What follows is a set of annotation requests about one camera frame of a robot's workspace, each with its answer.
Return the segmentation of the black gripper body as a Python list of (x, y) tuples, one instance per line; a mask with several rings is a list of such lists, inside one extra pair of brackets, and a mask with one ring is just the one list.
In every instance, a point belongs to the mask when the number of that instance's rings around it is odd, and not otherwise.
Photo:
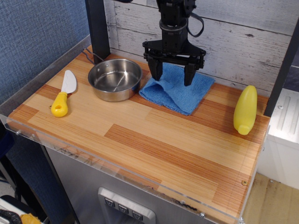
[(178, 26), (161, 24), (160, 28), (161, 40), (142, 43), (144, 58), (151, 69), (156, 69), (163, 62), (179, 65), (194, 64), (196, 69), (204, 67), (206, 51), (188, 41), (186, 24)]

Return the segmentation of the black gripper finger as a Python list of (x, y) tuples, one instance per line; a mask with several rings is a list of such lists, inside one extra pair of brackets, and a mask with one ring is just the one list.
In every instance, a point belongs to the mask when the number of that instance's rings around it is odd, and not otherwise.
[(185, 86), (189, 86), (192, 84), (192, 80), (194, 78), (196, 72), (196, 65), (195, 64), (187, 64), (184, 67), (184, 73), (185, 73), (185, 77), (184, 77), (184, 85)]
[(159, 81), (163, 74), (163, 62), (160, 57), (147, 57), (148, 66), (152, 78)]

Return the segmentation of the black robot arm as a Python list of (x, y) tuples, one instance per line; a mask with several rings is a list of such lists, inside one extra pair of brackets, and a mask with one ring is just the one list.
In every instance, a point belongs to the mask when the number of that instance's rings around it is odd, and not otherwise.
[(189, 30), (189, 18), (193, 17), (204, 25), (203, 19), (192, 11), (197, 7), (194, 0), (158, 0), (158, 9), (161, 14), (159, 27), (162, 39), (145, 41), (144, 58), (154, 80), (159, 80), (163, 74), (163, 63), (184, 66), (184, 85), (189, 86), (195, 72), (204, 67), (206, 51), (192, 45), (188, 35), (199, 37), (204, 27), (196, 34)]

